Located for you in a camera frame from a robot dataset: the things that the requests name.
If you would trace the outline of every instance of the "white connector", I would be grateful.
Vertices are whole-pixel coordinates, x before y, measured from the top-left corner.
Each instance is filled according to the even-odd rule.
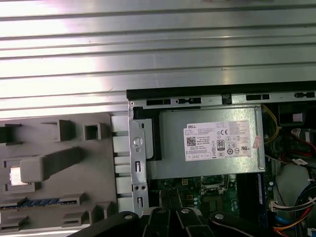
[[[272,212],[276,212],[277,210],[274,208],[274,205],[277,204],[276,201],[274,200],[271,200],[269,201],[269,210],[272,211]]]

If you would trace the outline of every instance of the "yellow wire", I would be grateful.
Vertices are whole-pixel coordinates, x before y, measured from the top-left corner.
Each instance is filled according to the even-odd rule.
[[[265,109],[265,111],[267,111],[267,113],[271,116],[272,120],[275,122],[276,124],[276,131],[274,132],[273,136],[271,138],[269,138],[266,142],[265,145],[272,142],[274,139],[277,138],[278,133],[280,131],[278,125],[277,125],[277,118],[275,117],[275,115],[271,112],[271,110],[269,110],[269,108],[267,106],[265,106],[264,104],[262,104],[262,107]]]

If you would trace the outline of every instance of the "black plastic frame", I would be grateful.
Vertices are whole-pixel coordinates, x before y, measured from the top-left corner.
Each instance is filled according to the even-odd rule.
[[[128,100],[141,100],[175,96],[224,95],[239,93],[269,93],[285,91],[309,91],[316,89],[316,81],[273,82],[233,85],[210,85],[127,90]]]

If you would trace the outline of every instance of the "white wire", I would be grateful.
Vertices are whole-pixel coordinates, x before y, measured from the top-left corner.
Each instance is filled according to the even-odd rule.
[[[287,212],[294,212],[294,211],[303,211],[306,210],[307,208],[311,207],[312,205],[306,206],[304,208],[300,208],[300,209],[295,209],[295,210],[286,210],[286,209],[277,209],[277,211],[287,211]]]
[[[311,199],[310,201],[302,204],[302,205],[298,205],[298,206],[280,206],[278,204],[276,204],[275,202],[273,203],[273,207],[279,208],[279,209],[288,209],[288,208],[296,208],[296,207],[304,207],[306,208],[306,205],[313,205],[315,203],[316,197]]]

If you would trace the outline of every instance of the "sticker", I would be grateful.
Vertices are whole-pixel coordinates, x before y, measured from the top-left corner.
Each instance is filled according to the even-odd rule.
[[[258,149],[260,147],[261,140],[262,140],[261,136],[256,136],[255,141],[252,145],[252,148]]]
[[[303,122],[303,114],[293,114],[293,122]]]
[[[296,137],[300,137],[300,133],[301,133],[301,129],[300,128],[295,128],[295,129],[292,129],[291,133],[296,136]]]
[[[304,161],[302,159],[293,159],[292,161],[298,165],[307,165],[308,164],[306,161]]]
[[[186,161],[251,157],[248,121],[192,123],[183,134]]]

